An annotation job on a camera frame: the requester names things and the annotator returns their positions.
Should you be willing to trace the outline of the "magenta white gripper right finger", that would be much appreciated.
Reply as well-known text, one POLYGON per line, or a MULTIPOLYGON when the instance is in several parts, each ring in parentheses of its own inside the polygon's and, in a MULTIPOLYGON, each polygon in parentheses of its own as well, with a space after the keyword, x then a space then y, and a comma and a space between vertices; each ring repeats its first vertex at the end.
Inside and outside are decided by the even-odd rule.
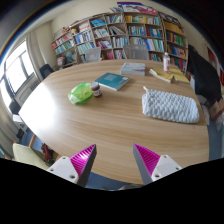
POLYGON ((182 167, 168 155, 158 155, 136 143, 133 144, 133 155, 144 185, 150 184, 182 169, 182 167))

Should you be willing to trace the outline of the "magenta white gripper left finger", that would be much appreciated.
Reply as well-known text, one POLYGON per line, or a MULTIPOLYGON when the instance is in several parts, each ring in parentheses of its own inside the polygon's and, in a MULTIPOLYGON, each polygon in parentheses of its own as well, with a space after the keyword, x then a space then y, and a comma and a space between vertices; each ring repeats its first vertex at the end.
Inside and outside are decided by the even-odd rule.
POLYGON ((96 154, 97 148, 96 145, 93 144, 71 157, 62 156, 48 169, 48 172, 81 187, 85 187, 96 154))

